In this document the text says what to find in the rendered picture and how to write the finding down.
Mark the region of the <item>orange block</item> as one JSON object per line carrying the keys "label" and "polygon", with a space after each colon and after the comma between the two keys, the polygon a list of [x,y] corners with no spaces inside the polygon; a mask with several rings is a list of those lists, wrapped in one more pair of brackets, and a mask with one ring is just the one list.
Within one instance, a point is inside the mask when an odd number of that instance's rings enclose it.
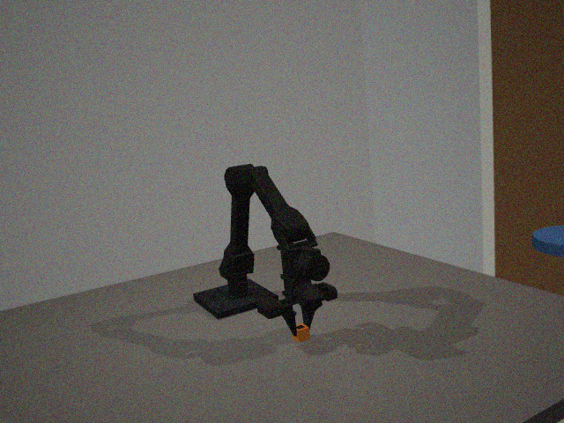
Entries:
{"label": "orange block", "polygon": [[297,337],[293,335],[293,340],[295,340],[298,343],[302,343],[304,341],[310,340],[309,327],[307,327],[302,323],[296,325],[296,329],[297,329]]}

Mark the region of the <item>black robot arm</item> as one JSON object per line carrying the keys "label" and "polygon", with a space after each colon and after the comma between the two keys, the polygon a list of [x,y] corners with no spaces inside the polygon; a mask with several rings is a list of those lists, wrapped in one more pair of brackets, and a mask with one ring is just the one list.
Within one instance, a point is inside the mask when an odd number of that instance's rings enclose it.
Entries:
{"label": "black robot arm", "polygon": [[247,274],[254,270],[254,253],[248,246],[248,237],[249,203],[255,192],[271,217],[271,230],[281,252],[283,272],[305,277],[300,283],[298,279],[293,280],[288,299],[297,301],[304,311],[321,307],[322,301],[328,299],[329,287],[326,283],[312,284],[311,280],[325,279],[330,263],[320,249],[312,248],[318,244],[306,219],[287,204],[266,167],[252,164],[229,167],[224,177],[232,195],[230,243],[219,267],[220,276],[227,279],[225,295],[232,300],[253,295],[248,288]]}

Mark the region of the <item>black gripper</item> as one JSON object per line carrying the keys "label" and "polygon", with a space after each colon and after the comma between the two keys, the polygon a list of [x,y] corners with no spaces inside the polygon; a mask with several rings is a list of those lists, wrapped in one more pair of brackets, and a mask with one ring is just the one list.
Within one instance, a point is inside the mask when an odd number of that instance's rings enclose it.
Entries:
{"label": "black gripper", "polygon": [[[267,319],[276,318],[279,316],[283,316],[285,319],[290,331],[293,333],[295,337],[297,337],[297,329],[296,329],[296,322],[295,316],[296,312],[293,311],[293,305],[298,304],[297,301],[290,301],[288,299],[289,289],[293,280],[298,279],[298,283],[304,281],[305,277],[301,276],[300,274],[280,274],[281,279],[284,280],[284,288],[285,291],[282,291],[283,296],[286,298],[283,300],[276,300],[273,297],[268,299],[264,299],[258,302],[257,304],[257,312]],[[327,284],[327,283],[326,283]],[[329,295],[326,301],[332,301],[338,298],[338,291],[334,286],[327,284],[329,287]],[[315,311],[317,308],[311,309],[310,311],[304,311],[301,309],[303,324],[307,327],[311,326]]]}

